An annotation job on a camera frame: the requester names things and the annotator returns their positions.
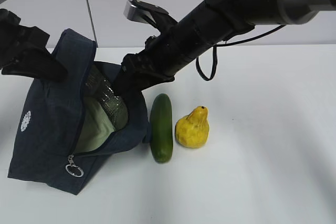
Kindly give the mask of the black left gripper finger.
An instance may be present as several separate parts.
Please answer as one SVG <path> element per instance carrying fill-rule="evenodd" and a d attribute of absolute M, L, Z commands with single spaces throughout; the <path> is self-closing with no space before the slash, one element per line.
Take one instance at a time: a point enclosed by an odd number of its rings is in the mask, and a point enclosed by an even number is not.
<path fill-rule="evenodd" d="M 34 73 L 13 69 L 2 69 L 1 74 L 6 76 L 21 76 L 28 78 L 36 78 L 36 75 Z"/>
<path fill-rule="evenodd" d="M 15 70 L 34 73 L 37 79 L 64 81 L 67 78 L 67 69 L 46 49 L 19 47 L 15 54 Z"/>

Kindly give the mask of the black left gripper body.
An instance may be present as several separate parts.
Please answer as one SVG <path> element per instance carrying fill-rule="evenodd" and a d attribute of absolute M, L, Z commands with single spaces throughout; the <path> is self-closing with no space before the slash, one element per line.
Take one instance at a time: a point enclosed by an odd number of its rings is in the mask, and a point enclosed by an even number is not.
<path fill-rule="evenodd" d="M 1 10 L 1 71 L 15 70 L 15 50 L 19 47 L 46 49 L 50 35 L 36 26 L 22 26 L 20 21 L 13 12 Z"/>

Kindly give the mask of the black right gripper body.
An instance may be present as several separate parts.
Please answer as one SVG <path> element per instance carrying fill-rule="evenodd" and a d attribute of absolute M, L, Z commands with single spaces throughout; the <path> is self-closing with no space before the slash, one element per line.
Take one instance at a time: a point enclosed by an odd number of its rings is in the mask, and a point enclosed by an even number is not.
<path fill-rule="evenodd" d="M 154 60 L 148 54 L 150 46 L 158 39 L 150 36 L 144 43 L 144 49 L 135 54 L 127 54 L 122 61 L 122 72 L 133 82 L 173 82 L 175 77 L 169 77 L 159 71 Z"/>

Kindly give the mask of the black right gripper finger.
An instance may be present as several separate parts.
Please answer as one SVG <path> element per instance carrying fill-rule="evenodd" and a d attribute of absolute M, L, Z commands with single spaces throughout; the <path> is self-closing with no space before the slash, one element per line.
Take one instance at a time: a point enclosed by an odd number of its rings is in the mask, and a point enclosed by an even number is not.
<path fill-rule="evenodd" d="M 155 85 L 164 83 L 167 78 L 163 76 L 126 76 L 124 81 L 125 91 L 123 99 L 126 102 L 142 102 L 142 91 Z"/>
<path fill-rule="evenodd" d="M 129 91 L 139 91 L 136 67 L 122 64 L 112 82 L 112 89 L 115 95 L 123 95 Z"/>

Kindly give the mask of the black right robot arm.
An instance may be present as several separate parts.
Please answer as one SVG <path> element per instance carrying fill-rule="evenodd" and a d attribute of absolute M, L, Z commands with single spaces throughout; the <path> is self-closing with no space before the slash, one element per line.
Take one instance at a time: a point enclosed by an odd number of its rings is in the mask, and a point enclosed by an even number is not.
<path fill-rule="evenodd" d="M 112 82 L 115 94 L 172 82 L 178 71 L 204 52 L 257 25 L 302 25 L 319 12 L 335 10 L 335 0 L 203 0 L 180 21 L 165 9 L 139 0 L 127 2 L 127 19 L 150 24 L 160 34 L 149 37 L 137 54 L 127 54 Z"/>

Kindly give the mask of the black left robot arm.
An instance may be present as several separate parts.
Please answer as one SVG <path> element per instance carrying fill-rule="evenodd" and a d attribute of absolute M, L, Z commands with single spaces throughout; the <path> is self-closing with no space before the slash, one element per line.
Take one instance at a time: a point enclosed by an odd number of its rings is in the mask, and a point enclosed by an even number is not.
<path fill-rule="evenodd" d="M 13 12 L 1 9 L 1 74 L 64 81 L 67 69 L 46 48 L 50 35 L 20 21 Z"/>

